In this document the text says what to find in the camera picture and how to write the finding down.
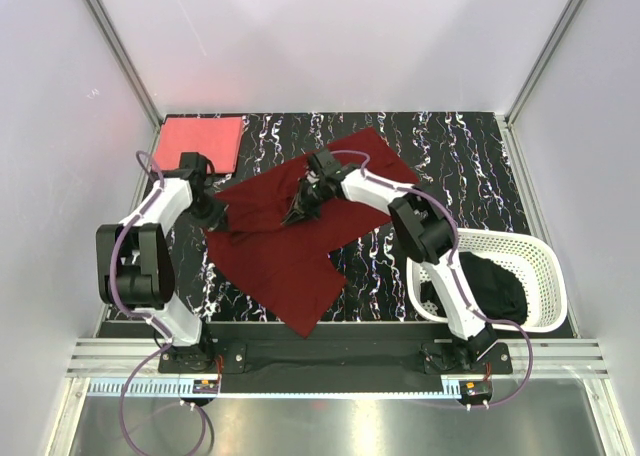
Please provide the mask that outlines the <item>dark red t shirt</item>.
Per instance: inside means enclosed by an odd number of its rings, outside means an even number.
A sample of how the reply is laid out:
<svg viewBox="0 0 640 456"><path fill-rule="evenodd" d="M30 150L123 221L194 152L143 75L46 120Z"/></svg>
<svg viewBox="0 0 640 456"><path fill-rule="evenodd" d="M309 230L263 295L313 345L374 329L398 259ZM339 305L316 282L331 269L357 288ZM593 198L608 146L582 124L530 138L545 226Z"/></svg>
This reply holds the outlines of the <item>dark red t shirt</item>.
<svg viewBox="0 0 640 456"><path fill-rule="evenodd" d="M364 204L333 199L319 219L283 225L306 166L298 156L217 193L228 228L206 235L209 259L225 278L303 338L346 283L330 252L390 221Z"/></svg>

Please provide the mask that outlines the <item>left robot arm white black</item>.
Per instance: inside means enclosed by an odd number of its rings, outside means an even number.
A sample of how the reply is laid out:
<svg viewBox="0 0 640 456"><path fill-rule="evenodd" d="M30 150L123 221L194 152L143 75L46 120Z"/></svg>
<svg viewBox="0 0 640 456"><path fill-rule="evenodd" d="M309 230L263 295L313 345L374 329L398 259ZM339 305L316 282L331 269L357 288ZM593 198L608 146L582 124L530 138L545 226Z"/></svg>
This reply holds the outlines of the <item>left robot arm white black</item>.
<svg viewBox="0 0 640 456"><path fill-rule="evenodd" d="M100 298L153 328L164 340L161 356L167 361L204 372L215 365L215 343L203 320L175 293L166 236L182 215L203 230L226 230L227 205L207 193L214 165L206 156L183 152L173 170L162 170L144 151L136 159L155 181L129 216L96 231Z"/></svg>

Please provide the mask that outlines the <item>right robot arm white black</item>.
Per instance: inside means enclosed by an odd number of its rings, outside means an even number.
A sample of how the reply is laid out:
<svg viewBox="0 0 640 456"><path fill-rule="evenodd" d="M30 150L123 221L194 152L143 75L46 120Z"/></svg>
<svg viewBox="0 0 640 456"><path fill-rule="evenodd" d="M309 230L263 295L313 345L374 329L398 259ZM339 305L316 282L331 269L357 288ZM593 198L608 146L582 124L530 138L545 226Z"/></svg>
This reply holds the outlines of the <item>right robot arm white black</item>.
<svg viewBox="0 0 640 456"><path fill-rule="evenodd" d="M491 320L475 302L461 268L459 233L448 210L417 185L379 176L367 169L370 156L357 165L343 164L339 151L322 149L306 158L304 176L288 212L284 226L320 217L324 203L339 198L359 203L388 215L406 256L425 270L444 307L452 335L453 366L476 372L490 359L497 343Z"/></svg>

